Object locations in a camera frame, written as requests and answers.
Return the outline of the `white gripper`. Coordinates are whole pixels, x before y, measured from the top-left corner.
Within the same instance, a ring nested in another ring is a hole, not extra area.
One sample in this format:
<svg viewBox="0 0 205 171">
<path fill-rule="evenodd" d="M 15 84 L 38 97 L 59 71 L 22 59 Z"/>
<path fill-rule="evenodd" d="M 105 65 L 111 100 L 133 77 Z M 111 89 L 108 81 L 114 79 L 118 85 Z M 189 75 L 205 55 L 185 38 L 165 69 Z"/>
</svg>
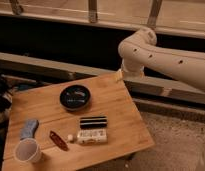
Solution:
<svg viewBox="0 0 205 171">
<path fill-rule="evenodd" d="M 116 82 L 122 81 L 123 75 L 125 77 L 143 77 L 144 66 L 133 60 L 123 59 L 121 69 L 115 73 Z"/>
</svg>

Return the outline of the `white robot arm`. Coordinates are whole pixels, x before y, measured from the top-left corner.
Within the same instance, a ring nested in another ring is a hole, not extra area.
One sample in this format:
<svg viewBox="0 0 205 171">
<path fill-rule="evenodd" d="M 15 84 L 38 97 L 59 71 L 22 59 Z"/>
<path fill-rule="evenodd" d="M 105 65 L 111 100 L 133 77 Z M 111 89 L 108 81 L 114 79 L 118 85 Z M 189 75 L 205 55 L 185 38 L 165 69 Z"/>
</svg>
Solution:
<svg viewBox="0 0 205 171">
<path fill-rule="evenodd" d="M 118 45 L 121 68 L 140 75 L 144 67 L 205 92 L 205 53 L 162 48 L 148 27 L 140 28 Z"/>
</svg>

